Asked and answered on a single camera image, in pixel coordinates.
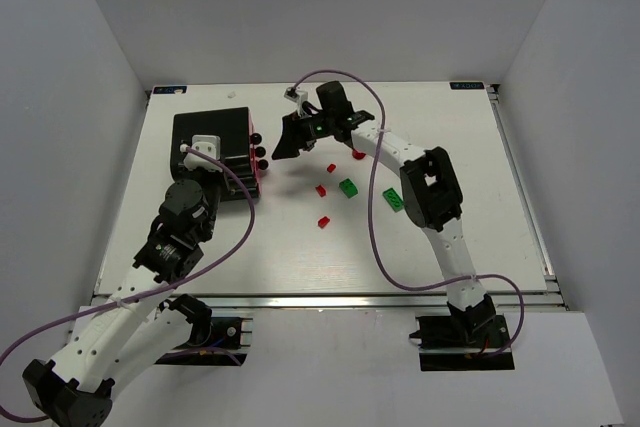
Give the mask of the red flower lego cylinder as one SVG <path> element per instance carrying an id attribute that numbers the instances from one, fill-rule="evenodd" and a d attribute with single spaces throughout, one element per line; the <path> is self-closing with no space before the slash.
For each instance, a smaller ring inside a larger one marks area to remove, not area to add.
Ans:
<path id="1" fill-rule="evenodd" d="M 366 154 L 364 152 L 360 152 L 357 150 L 353 150 L 352 151 L 352 157 L 356 160 L 362 160 L 366 157 Z"/>

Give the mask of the red lego wedge piece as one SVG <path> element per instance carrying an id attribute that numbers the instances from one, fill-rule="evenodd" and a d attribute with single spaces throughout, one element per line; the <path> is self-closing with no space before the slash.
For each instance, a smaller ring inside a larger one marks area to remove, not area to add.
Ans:
<path id="1" fill-rule="evenodd" d="M 318 185 L 315 187 L 316 192 L 320 197 L 324 197 L 327 195 L 326 189 L 322 185 Z"/>

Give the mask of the green lego brick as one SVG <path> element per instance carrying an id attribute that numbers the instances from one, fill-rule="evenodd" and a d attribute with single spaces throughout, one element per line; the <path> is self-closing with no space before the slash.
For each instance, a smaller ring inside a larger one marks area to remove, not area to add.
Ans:
<path id="1" fill-rule="evenodd" d="M 404 201 L 394 188 L 384 190 L 382 196 L 394 212 L 400 212 L 404 209 Z"/>

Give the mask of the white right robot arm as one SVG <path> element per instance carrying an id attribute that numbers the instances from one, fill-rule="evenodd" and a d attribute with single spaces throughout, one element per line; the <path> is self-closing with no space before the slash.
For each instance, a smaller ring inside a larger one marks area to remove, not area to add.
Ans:
<path id="1" fill-rule="evenodd" d="M 449 154 L 441 147 L 422 149 L 391 133 L 386 116 L 356 110 L 338 81 L 317 87 L 314 106 L 297 86 L 284 96 L 296 109 L 283 117 L 273 159 L 295 158 L 318 140 L 332 137 L 371 157 L 400 181 L 404 211 L 429 241 L 447 295 L 451 323 L 471 343 L 496 316 L 493 301 L 477 276 L 462 228 L 463 194 Z"/>

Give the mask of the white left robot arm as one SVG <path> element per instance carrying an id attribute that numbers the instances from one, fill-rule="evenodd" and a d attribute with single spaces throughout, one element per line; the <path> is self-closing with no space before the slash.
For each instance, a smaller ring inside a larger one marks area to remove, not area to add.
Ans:
<path id="1" fill-rule="evenodd" d="M 210 332 L 211 310 L 195 297 L 171 296 L 203 258 L 226 182 L 174 182 L 135 255 L 113 308 L 96 314 L 48 361 L 34 360 L 22 377 L 33 403 L 58 426 L 100 426 L 122 389 L 166 352 Z"/>

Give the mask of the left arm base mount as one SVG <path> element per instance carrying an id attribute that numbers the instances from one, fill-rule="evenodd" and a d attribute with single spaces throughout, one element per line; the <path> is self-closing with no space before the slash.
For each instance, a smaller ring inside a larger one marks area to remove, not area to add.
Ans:
<path id="1" fill-rule="evenodd" d="M 241 367 L 252 342 L 253 319 L 215 313 L 207 304 L 181 295 L 159 306 L 180 312 L 190 326 L 189 337 L 156 361 L 157 365 Z"/>

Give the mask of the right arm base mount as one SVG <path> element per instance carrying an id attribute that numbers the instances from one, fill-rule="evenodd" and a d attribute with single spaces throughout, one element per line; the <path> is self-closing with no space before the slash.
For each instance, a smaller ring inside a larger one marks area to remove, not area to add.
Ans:
<path id="1" fill-rule="evenodd" d="M 416 318 L 417 329 L 408 336 L 419 351 L 422 372 L 513 371 L 511 348 L 497 354 L 509 340 L 503 315 L 470 340 L 454 326 L 449 316 Z"/>

